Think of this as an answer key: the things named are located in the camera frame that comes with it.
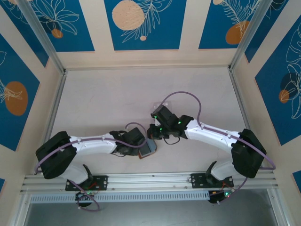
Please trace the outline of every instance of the orange circle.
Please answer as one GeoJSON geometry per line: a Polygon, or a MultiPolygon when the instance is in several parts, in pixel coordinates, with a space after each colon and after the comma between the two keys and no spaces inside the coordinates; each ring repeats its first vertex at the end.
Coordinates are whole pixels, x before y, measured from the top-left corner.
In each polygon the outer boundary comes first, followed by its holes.
{"type": "Polygon", "coordinates": [[[8,96],[5,98],[5,105],[9,112],[16,116],[24,114],[28,105],[28,94],[25,86],[18,81],[11,81],[5,87],[4,93],[8,96]]]}
{"type": "Polygon", "coordinates": [[[57,38],[57,39],[61,39],[63,37],[63,32],[61,32],[60,30],[58,29],[53,29],[51,31],[52,35],[57,38]]]}
{"type": "Polygon", "coordinates": [[[243,34],[245,34],[246,29],[249,26],[249,23],[250,21],[242,21],[239,24],[236,24],[233,27],[231,27],[226,34],[226,42],[229,45],[239,44],[243,37],[243,34]]]}
{"type": "Polygon", "coordinates": [[[279,100],[283,104],[285,104],[288,101],[289,97],[290,97],[290,94],[288,93],[287,90],[284,89],[284,90],[280,91],[280,93],[279,93],[279,100]]]}

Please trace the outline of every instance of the white arm segment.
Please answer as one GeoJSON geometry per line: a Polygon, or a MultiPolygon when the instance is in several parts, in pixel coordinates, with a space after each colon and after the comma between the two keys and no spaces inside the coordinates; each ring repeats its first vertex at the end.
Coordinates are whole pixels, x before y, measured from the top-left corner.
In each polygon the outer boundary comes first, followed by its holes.
{"type": "Polygon", "coordinates": [[[211,175],[218,180],[224,180],[227,177],[239,174],[236,169],[234,169],[234,165],[232,163],[232,156],[224,160],[217,161],[211,170],[211,175]]]}
{"type": "MultiPolygon", "coordinates": [[[[219,130],[221,132],[228,133],[230,135],[239,137],[238,132],[227,131],[227,130],[219,129],[219,128],[209,126],[206,124],[203,124],[203,125],[205,127],[219,130]]],[[[205,142],[207,144],[216,146],[216,147],[226,151],[229,154],[231,154],[231,149],[232,149],[231,144],[236,142],[236,140],[233,138],[229,138],[228,136],[224,136],[222,134],[215,133],[215,132],[201,128],[198,125],[197,120],[191,120],[188,123],[187,129],[185,130],[185,134],[188,139],[199,140],[199,141],[205,142]]]]}
{"type": "Polygon", "coordinates": [[[88,179],[88,173],[83,165],[72,162],[60,177],[72,180],[79,185],[88,179]]]}
{"type": "MultiPolygon", "coordinates": [[[[104,140],[102,138],[112,138],[114,137],[107,133],[102,136],[96,136],[101,138],[100,140],[92,140],[81,142],[81,139],[95,138],[95,137],[71,137],[70,142],[78,140],[79,142],[72,144],[76,148],[76,157],[81,157],[83,155],[96,154],[96,153],[112,153],[117,147],[114,141],[104,140]]],[[[63,174],[60,175],[62,178],[67,180],[72,180],[76,184],[81,184],[88,179],[88,173],[79,163],[72,162],[63,174]]]]}
{"type": "MultiPolygon", "coordinates": [[[[203,123],[202,125],[204,125],[204,127],[208,127],[211,129],[215,129],[239,137],[238,132],[235,131],[222,130],[213,126],[205,125],[203,123]]],[[[233,159],[231,154],[231,149],[232,149],[231,144],[236,142],[235,139],[229,138],[228,136],[213,131],[203,129],[198,125],[197,120],[192,120],[188,123],[187,129],[185,130],[185,134],[188,139],[199,140],[207,144],[216,146],[231,155],[231,157],[218,161],[213,166],[211,170],[212,176],[214,176],[218,180],[224,180],[227,177],[238,174],[238,172],[234,169],[234,165],[232,164],[233,159]]]]}
{"type": "Polygon", "coordinates": [[[83,156],[89,154],[98,154],[98,153],[112,153],[117,147],[114,141],[104,140],[102,138],[111,138],[114,137],[107,133],[102,136],[96,136],[101,138],[100,140],[92,140],[81,142],[81,139],[95,138],[95,137],[71,137],[70,142],[78,140],[78,143],[72,144],[76,148],[76,156],[83,156]]]}

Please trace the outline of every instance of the blue wall panel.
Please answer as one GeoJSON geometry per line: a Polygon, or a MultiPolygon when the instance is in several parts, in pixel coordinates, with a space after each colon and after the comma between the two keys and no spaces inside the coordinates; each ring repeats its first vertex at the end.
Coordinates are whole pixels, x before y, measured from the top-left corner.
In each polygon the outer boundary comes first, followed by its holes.
{"type": "Polygon", "coordinates": [[[5,180],[0,178],[0,194],[1,194],[2,188],[4,186],[4,182],[5,182],[5,180]]]}
{"type": "MultiPolygon", "coordinates": [[[[258,35],[260,38],[254,40],[256,45],[259,42],[261,44],[262,36],[267,35],[286,1],[273,1],[261,27],[263,32],[258,35]]],[[[259,3],[260,0],[212,0],[199,49],[237,48],[259,3]]]]}
{"type": "Polygon", "coordinates": [[[16,150],[39,84],[0,35],[0,145],[16,150]]]}
{"type": "Polygon", "coordinates": [[[79,0],[33,0],[30,4],[57,52],[94,51],[79,0]]]}
{"type": "Polygon", "coordinates": [[[178,49],[186,0],[104,0],[115,50],[178,49]]]}
{"type": "Polygon", "coordinates": [[[301,135],[301,17],[255,79],[280,144],[301,135]]]}
{"type": "Polygon", "coordinates": [[[45,67],[49,56],[40,44],[38,38],[30,28],[19,7],[8,0],[0,0],[0,5],[3,7],[6,14],[19,30],[23,38],[26,40],[30,48],[33,50],[37,58],[45,67]]]}
{"type": "Polygon", "coordinates": [[[251,62],[253,56],[259,49],[265,37],[268,35],[270,29],[276,22],[278,16],[287,4],[288,0],[274,0],[269,7],[265,17],[259,25],[254,37],[252,38],[248,48],[245,51],[248,62],[251,62]]]}

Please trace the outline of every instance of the white line drawing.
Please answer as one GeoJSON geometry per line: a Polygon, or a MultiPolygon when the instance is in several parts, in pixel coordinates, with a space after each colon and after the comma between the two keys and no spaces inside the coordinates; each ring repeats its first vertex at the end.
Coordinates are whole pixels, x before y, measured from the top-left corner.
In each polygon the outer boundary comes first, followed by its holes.
{"type": "MultiPolygon", "coordinates": [[[[6,54],[7,54],[6,52],[2,52],[2,51],[0,52],[0,66],[5,61],[6,54]]],[[[22,100],[22,97],[20,96],[21,94],[22,91],[14,92],[8,89],[7,87],[5,87],[2,81],[0,80],[0,103],[2,103],[6,98],[7,100],[9,100],[9,98],[16,98],[22,100]]]]}
{"type": "Polygon", "coordinates": [[[290,79],[280,92],[279,98],[282,103],[292,101],[291,118],[298,119],[301,116],[301,66],[298,64],[301,60],[301,23],[291,38],[285,59],[290,79]]]}
{"type": "Polygon", "coordinates": [[[28,24],[27,20],[24,18],[23,13],[20,8],[17,6],[14,0],[1,0],[3,4],[10,10],[11,14],[21,20],[24,24],[28,24]]]}
{"type": "Polygon", "coordinates": [[[115,25],[123,30],[123,43],[134,38],[145,41],[147,36],[160,25],[160,12],[167,9],[173,0],[122,0],[112,11],[115,25]]]}
{"type": "Polygon", "coordinates": [[[215,5],[223,6],[224,12],[232,23],[239,27],[240,37],[245,34],[248,19],[254,14],[262,0],[249,0],[246,7],[242,7],[240,0],[213,0],[215,5]]]}
{"type": "MultiPolygon", "coordinates": [[[[251,16],[255,13],[262,0],[249,0],[246,7],[242,7],[240,0],[213,0],[213,4],[223,6],[224,12],[234,25],[239,28],[239,36],[245,34],[251,16]]],[[[281,10],[286,0],[273,0],[266,17],[270,18],[273,10],[281,10]]]]}
{"type": "MultiPolygon", "coordinates": [[[[1,0],[13,16],[28,24],[14,0],[1,0]]],[[[56,38],[63,37],[63,31],[77,35],[72,24],[78,21],[79,14],[66,10],[65,0],[28,0],[46,33],[56,38]]]]}
{"type": "Polygon", "coordinates": [[[286,0],[273,0],[265,16],[270,19],[272,11],[279,11],[285,5],[286,0]]]}

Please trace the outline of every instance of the enclosure wall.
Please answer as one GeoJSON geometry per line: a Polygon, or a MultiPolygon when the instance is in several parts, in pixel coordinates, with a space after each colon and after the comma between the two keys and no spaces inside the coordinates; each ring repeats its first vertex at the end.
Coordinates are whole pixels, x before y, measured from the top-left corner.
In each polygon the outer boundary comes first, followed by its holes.
{"type": "Polygon", "coordinates": [[[301,222],[301,1],[281,2],[272,4],[234,76],[251,129],[275,162],[278,185],[301,222]]]}
{"type": "Polygon", "coordinates": [[[69,69],[229,65],[260,1],[254,2],[33,0],[29,3],[63,65],[69,69]]]}
{"type": "Polygon", "coordinates": [[[12,8],[8,8],[14,5],[3,2],[0,0],[0,225],[7,225],[24,176],[32,173],[34,153],[43,142],[61,75],[40,49],[29,25],[14,25],[16,17],[10,19],[12,8]]]}

